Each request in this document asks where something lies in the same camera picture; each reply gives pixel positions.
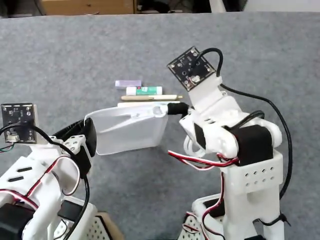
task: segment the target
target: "gray carpet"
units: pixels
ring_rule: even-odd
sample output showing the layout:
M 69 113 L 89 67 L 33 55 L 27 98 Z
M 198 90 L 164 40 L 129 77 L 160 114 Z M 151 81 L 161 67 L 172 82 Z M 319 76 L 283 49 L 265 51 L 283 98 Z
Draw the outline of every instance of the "gray carpet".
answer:
M 115 106 L 122 94 L 115 80 L 142 78 L 145 85 L 187 96 L 166 64 L 193 45 L 222 49 L 224 83 L 268 97 L 282 111 L 294 148 L 293 177 L 281 201 L 292 224 L 286 238 L 320 239 L 320 14 L 1 19 L 0 99 L 37 104 L 40 126 L 52 134 Z M 207 59 L 217 64 L 215 54 Z M 281 124 L 266 103 L 237 101 L 244 111 L 262 109 Z M 90 200 L 110 213 L 128 240 L 177 237 L 193 200 L 220 191 L 218 170 L 197 172 L 166 154 L 183 152 L 178 120 L 169 119 L 158 147 L 94 158 Z M 278 150 L 287 162 L 286 141 Z M 27 153 L 17 146 L 1 154 L 1 172 Z

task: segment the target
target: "green label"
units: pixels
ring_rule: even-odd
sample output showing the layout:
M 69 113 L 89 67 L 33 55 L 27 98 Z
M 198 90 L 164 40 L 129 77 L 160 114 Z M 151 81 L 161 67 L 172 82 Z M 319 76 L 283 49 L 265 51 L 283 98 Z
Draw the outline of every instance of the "green label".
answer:
M 136 95 L 157 95 L 156 86 L 138 86 L 135 90 Z

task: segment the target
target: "plastic container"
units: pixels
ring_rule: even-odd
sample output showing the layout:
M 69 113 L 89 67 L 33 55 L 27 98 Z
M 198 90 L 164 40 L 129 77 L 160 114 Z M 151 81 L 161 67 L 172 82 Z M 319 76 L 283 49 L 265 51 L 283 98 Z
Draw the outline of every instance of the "plastic container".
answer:
M 166 105 L 112 107 L 87 114 L 93 120 L 98 155 L 109 155 L 159 145 L 167 122 Z
M 162 86 L 128 86 L 126 88 L 127 96 L 135 95 L 162 95 Z

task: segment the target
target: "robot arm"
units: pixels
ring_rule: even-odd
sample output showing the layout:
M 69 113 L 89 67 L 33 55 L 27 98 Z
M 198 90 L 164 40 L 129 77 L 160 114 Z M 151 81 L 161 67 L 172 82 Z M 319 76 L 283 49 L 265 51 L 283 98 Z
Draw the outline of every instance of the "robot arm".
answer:
M 29 144 L 32 152 L 27 157 L 20 157 L 0 177 L 0 233 L 6 239 L 52 240 L 54 230 L 64 215 L 61 212 L 63 203 L 70 202 L 68 196 L 74 194 L 80 179 L 87 178 L 91 167 L 90 150 L 93 155 L 95 153 L 94 126 L 90 119 L 86 121 L 86 127 L 82 124 L 81 130 L 80 125 L 76 129 L 73 125 L 66 131 L 69 136 L 60 136 L 67 139 L 61 140 L 56 136 L 47 136 L 34 125 L 37 115 L 35 105 L 3 104 L 2 113 L 5 127 L 1 133 L 6 131 L 6 141 L 14 140 L 14 144 L 32 141 L 33 144 Z M 74 220 L 73 230 L 87 204 L 83 204 L 79 219 Z M 89 208 L 89 212 L 95 211 L 94 207 Z
M 208 52 L 219 54 L 217 70 L 203 57 Z M 274 148 L 282 143 L 282 133 L 277 125 L 263 119 L 262 111 L 242 112 L 236 100 L 220 91 L 219 86 L 268 102 L 276 110 L 288 138 L 289 166 L 292 165 L 290 132 L 271 101 L 222 84 L 222 62 L 219 49 L 199 52 L 192 47 L 168 64 L 188 91 L 193 105 L 179 122 L 187 133 L 184 150 L 193 157 L 171 151 L 169 154 L 188 165 L 201 163 L 202 167 L 192 166 L 198 170 L 213 167 L 221 170 L 221 193 L 199 198 L 192 204 L 193 212 L 187 213 L 178 239 L 200 234 L 205 240 L 284 240 L 284 223 L 279 221 L 280 198 L 289 184 L 291 168 L 279 195 L 283 156 Z M 210 153 L 219 153 L 224 164 L 200 158 Z M 253 226 L 257 219 L 264 225 L 265 238 L 257 235 Z

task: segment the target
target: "black circuit board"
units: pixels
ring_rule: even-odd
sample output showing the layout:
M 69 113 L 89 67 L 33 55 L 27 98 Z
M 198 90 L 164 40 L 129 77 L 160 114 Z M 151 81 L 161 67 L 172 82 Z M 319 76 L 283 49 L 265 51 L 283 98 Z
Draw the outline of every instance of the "black circuit board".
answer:
M 29 124 L 35 126 L 35 108 L 32 103 L 1 104 L 3 126 Z M 37 133 L 27 127 L 12 127 L 4 131 L 6 143 L 36 144 Z
M 189 77 L 190 67 L 198 54 L 199 51 L 193 46 L 167 65 L 188 92 L 216 72 L 214 67 L 202 56 L 196 63 L 192 76 Z

